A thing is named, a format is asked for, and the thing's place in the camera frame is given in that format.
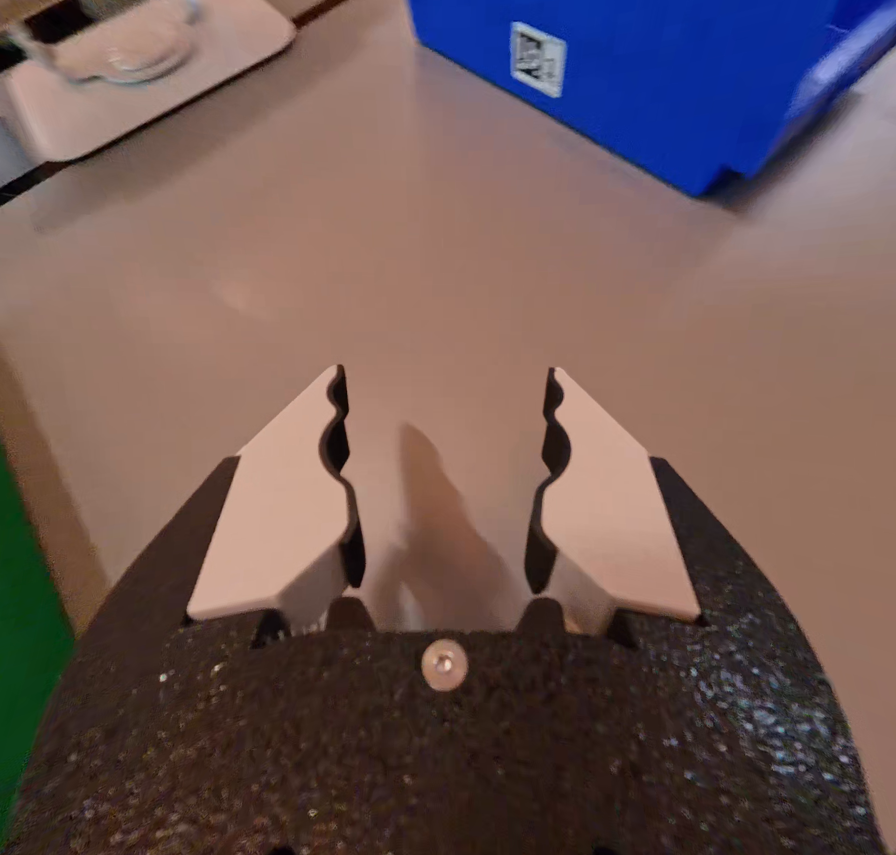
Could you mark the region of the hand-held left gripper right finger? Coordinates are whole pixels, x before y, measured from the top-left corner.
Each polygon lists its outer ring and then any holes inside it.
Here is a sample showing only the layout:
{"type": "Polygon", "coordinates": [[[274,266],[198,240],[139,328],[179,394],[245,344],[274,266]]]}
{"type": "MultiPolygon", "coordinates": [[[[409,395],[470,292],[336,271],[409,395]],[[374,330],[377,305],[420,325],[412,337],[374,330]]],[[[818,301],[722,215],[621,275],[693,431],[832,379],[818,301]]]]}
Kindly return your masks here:
{"type": "Polygon", "coordinates": [[[634,613],[694,625],[701,608],[647,449],[563,368],[547,372],[524,554],[535,598],[601,637],[634,613]]]}

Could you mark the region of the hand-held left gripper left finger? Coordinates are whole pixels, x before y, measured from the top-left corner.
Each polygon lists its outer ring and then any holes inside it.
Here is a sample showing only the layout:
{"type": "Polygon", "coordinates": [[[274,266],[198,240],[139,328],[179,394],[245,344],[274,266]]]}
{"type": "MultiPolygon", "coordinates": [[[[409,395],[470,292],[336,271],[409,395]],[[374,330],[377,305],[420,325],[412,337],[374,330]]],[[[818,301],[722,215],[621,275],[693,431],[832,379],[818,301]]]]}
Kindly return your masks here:
{"type": "Polygon", "coordinates": [[[190,619],[273,612],[289,631],[305,632],[360,587],[364,536],[343,475],[347,382],[341,364],[326,368],[238,452],[186,608],[190,619]]]}

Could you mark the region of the green plastic bin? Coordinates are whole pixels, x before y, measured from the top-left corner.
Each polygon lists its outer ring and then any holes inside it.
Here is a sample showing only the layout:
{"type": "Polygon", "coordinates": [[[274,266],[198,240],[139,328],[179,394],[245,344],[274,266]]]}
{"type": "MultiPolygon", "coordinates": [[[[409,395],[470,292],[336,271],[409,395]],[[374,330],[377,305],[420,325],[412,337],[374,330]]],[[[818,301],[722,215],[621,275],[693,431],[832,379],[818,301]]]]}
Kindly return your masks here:
{"type": "Polygon", "coordinates": [[[2,832],[6,831],[48,701],[72,650],[72,627],[2,451],[2,832]]]}

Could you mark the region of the blue plastic bin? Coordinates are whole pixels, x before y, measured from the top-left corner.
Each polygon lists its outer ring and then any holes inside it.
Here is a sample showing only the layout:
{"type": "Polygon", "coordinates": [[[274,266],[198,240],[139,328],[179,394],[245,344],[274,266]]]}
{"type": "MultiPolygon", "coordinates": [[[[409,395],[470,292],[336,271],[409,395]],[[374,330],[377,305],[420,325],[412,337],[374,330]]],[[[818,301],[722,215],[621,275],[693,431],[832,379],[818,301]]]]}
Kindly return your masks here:
{"type": "Polygon", "coordinates": [[[894,49],[895,0],[408,0],[418,41],[690,196],[894,49]]]}

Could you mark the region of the wooden document stand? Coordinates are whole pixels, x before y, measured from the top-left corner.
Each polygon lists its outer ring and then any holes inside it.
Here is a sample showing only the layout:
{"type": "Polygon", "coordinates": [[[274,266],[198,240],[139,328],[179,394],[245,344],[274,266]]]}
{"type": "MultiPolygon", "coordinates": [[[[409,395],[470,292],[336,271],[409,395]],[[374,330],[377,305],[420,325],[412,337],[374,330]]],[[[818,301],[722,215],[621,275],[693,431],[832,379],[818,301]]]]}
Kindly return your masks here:
{"type": "Polygon", "coordinates": [[[293,22],[266,0],[140,0],[59,44],[26,21],[60,0],[1,0],[25,59],[2,73],[2,133],[31,166],[94,154],[283,52],[293,22]]]}

